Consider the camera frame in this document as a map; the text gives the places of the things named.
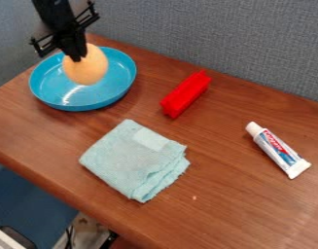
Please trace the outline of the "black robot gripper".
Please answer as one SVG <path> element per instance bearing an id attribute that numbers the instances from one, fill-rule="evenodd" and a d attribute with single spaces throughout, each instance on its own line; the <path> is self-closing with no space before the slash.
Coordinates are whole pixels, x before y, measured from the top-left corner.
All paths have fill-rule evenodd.
<path id="1" fill-rule="evenodd" d="M 40 57 L 60 49 L 73 62 L 86 56 L 85 28 L 98 19 L 94 0 L 30 0 L 40 17 L 38 32 L 30 37 Z"/>

